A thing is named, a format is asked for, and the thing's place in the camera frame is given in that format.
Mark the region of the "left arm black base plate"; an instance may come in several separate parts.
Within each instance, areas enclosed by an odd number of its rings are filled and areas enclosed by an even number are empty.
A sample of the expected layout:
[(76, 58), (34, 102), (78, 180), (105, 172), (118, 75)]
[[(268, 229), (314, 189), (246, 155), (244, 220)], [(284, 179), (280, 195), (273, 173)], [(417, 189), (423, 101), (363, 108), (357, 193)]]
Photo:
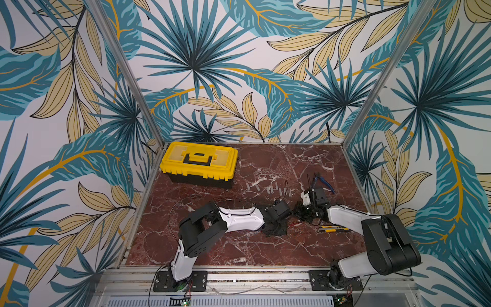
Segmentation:
[(159, 271), (153, 283), (154, 292), (205, 292), (207, 288), (208, 272), (193, 271), (188, 278), (182, 281), (175, 281), (170, 271)]

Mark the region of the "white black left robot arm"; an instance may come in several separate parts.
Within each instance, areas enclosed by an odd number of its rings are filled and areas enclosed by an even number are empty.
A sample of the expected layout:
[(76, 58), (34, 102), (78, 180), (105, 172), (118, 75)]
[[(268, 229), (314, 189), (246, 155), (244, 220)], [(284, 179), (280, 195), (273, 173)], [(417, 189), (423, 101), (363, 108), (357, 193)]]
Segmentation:
[(267, 237), (284, 236), (292, 210), (284, 200), (273, 205), (253, 205), (246, 209), (226, 209), (209, 202), (179, 224), (178, 249), (170, 264), (176, 283), (191, 277), (197, 258), (209, 251), (227, 233), (261, 231)]

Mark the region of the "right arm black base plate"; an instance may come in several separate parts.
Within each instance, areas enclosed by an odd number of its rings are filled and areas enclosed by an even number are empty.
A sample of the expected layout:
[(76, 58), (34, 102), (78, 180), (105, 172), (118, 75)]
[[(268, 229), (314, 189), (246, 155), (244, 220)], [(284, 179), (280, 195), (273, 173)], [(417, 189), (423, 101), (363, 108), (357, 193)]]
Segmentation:
[(308, 274), (312, 291), (363, 289), (360, 277), (346, 278), (341, 273), (330, 270), (310, 270)]

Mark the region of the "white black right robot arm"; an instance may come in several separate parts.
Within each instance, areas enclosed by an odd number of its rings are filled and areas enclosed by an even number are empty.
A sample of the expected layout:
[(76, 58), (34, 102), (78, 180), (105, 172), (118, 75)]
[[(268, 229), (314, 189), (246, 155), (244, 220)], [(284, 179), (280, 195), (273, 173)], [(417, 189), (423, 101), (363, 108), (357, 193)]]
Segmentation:
[(402, 270), (411, 270), (421, 263), (406, 227), (395, 214), (371, 214), (346, 205), (329, 202), (323, 188), (310, 188), (300, 194), (294, 215), (301, 221), (326, 222), (318, 229), (321, 233), (355, 232), (363, 236), (366, 251), (335, 260), (328, 273), (330, 282), (341, 283), (361, 276), (386, 276)]

